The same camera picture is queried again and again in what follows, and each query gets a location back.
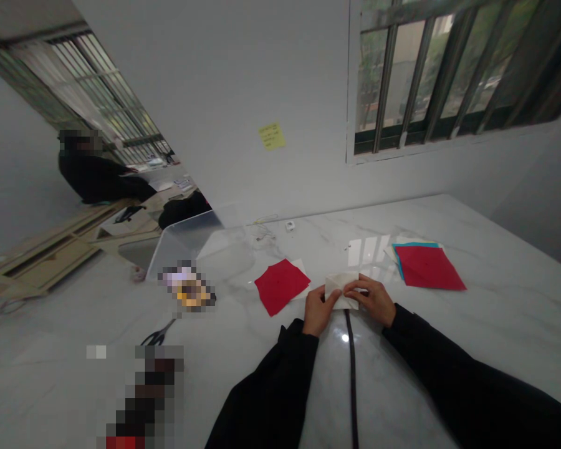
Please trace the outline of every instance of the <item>cable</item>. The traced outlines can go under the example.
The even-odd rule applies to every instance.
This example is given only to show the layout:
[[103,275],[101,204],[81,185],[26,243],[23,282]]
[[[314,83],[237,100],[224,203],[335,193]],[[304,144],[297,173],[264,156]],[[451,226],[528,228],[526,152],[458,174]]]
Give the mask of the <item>cable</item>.
[[345,312],[347,333],[349,334],[349,359],[351,364],[351,438],[353,442],[353,449],[359,449],[360,442],[357,436],[357,395],[355,390],[355,343],[353,341],[353,331],[351,329],[349,309],[344,309],[343,311]]

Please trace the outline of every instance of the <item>blue paper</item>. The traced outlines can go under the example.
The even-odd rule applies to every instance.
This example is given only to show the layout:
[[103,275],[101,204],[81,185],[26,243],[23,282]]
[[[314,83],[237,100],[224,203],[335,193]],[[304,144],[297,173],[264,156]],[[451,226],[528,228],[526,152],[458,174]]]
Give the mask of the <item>blue paper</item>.
[[440,248],[441,246],[438,243],[423,243],[423,242],[412,242],[412,243],[393,243],[393,251],[395,252],[395,257],[397,258],[397,266],[399,267],[399,274],[401,275],[402,280],[405,280],[403,276],[403,269],[401,268],[401,259],[399,258],[399,253],[395,250],[397,246],[427,246],[429,248]]

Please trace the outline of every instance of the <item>white floor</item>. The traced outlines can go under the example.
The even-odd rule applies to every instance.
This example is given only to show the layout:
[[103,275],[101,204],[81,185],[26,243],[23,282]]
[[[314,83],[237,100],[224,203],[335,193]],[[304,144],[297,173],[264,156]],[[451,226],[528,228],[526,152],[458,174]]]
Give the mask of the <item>white floor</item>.
[[[96,447],[165,300],[163,287],[133,284],[130,266],[102,254],[47,298],[1,316],[0,448]],[[106,345],[107,358],[88,360],[88,345]]]

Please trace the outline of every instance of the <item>red paper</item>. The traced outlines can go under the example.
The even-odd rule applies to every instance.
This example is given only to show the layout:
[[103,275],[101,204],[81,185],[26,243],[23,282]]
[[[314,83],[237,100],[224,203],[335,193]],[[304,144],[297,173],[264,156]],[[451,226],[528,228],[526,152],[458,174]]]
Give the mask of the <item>red paper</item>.
[[269,266],[255,284],[268,315],[274,316],[310,284],[310,280],[291,262],[284,259]]
[[396,246],[405,284],[413,287],[467,290],[442,248]]

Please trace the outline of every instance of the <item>person sitting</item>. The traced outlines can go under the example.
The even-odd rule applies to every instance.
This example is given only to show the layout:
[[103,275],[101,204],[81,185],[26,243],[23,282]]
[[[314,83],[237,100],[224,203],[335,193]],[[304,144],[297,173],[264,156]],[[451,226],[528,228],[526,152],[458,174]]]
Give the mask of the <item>person sitting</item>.
[[61,130],[59,140],[60,173],[85,204],[122,198],[137,198],[144,202],[156,193],[138,176],[121,178],[121,175],[137,173],[137,170],[100,157],[102,138],[96,133]]

